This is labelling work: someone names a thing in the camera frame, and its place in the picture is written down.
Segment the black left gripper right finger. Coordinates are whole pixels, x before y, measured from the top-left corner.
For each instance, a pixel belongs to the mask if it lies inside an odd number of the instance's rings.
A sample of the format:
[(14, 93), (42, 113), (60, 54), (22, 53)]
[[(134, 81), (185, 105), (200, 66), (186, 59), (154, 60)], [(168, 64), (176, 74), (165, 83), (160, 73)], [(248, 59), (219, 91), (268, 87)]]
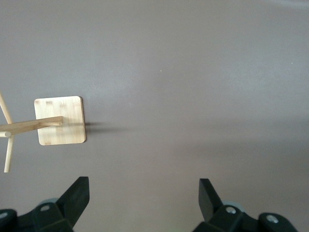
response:
[(257, 219), (239, 207), (224, 204), (209, 179), (199, 180), (198, 203), (204, 221), (195, 232), (297, 232), (285, 217), (262, 213)]

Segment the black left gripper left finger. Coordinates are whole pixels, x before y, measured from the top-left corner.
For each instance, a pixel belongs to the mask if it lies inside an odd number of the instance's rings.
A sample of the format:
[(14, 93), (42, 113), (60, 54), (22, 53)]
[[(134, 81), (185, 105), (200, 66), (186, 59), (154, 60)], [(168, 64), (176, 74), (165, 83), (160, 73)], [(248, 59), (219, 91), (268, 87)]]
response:
[(79, 177), (56, 201), (44, 201), (19, 216), (14, 209), (0, 211), (2, 232), (72, 232), (90, 199), (89, 178)]

